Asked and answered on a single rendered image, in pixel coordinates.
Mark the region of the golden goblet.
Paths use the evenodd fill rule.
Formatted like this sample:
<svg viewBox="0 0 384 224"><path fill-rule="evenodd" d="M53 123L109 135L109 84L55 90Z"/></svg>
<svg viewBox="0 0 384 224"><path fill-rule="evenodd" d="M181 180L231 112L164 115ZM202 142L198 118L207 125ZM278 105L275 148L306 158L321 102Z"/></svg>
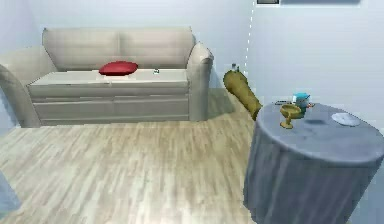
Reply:
<svg viewBox="0 0 384 224"><path fill-rule="evenodd" d="M293 125L291 124L291 121L293 119L301 118L301 109L294 104L282 105L280 108L280 113L285 118L285 120L280 123L280 126L285 129L292 129Z"/></svg>

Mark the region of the red cushion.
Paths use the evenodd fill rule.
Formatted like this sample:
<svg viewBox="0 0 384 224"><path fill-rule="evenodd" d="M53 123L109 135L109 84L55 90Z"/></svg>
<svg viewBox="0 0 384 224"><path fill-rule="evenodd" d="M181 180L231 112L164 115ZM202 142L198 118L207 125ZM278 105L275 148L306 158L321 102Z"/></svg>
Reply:
<svg viewBox="0 0 384 224"><path fill-rule="evenodd" d="M103 65L99 73L106 76L125 76L134 73L137 69L138 65L134 62L114 61Z"/></svg>

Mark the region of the teal white box toy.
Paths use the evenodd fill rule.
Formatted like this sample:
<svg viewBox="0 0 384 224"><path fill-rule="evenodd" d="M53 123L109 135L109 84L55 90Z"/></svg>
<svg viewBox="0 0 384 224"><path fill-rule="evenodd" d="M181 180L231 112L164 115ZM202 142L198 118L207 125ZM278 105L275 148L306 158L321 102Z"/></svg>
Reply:
<svg viewBox="0 0 384 224"><path fill-rule="evenodd" d="M301 110L299 118L303 118L306 110L314 106L314 104L310 102L310 95L307 93L295 93L292 97L292 103Z"/></svg>

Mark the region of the grey round draped table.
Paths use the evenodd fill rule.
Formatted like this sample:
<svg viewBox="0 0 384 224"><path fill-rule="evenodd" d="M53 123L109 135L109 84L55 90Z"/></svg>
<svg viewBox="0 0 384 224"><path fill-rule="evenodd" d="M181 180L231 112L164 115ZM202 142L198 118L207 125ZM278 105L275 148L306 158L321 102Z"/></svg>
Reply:
<svg viewBox="0 0 384 224"><path fill-rule="evenodd" d="M284 129L274 103L255 121L244 206L257 224L346 224L384 160L384 135L338 124L318 103Z"/></svg>

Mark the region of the white plate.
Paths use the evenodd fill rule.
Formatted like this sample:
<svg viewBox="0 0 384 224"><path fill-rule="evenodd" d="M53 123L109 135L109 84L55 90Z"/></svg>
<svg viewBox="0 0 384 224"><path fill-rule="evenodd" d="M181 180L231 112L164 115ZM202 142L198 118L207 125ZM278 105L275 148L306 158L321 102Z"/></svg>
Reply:
<svg viewBox="0 0 384 224"><path fill-rule="evenodd" d="M360 124L360 119L349 113L334 113L331 118L343 126L355 127Z"/></svg>

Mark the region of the olive green long bag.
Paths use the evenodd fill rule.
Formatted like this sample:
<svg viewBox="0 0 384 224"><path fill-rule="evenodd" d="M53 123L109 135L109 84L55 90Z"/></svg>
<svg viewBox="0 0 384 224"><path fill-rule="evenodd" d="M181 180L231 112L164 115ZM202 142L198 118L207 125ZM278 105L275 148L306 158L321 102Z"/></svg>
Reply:
<svg viewBox="0 0 384 224"><path fill-rule="evenodd" d="M223 82L228 92L234 95L247 109L251 118L256 120L262 104L248 85L247 78L239 71L228 71L223 77Z"/></svg>

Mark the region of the beige sofa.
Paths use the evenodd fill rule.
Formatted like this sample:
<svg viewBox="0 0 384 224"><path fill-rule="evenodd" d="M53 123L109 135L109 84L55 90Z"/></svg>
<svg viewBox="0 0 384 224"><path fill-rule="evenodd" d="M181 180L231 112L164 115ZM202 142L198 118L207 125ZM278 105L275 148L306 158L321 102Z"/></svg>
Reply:
<svg viewBox="0 0 384 224"><path fill-rule="evenodd" d="M213 60L188 27L46 28L41 45L0 54L0 87L23 128L204 121ZM99 73L114 61L138 69Z"/></svg>

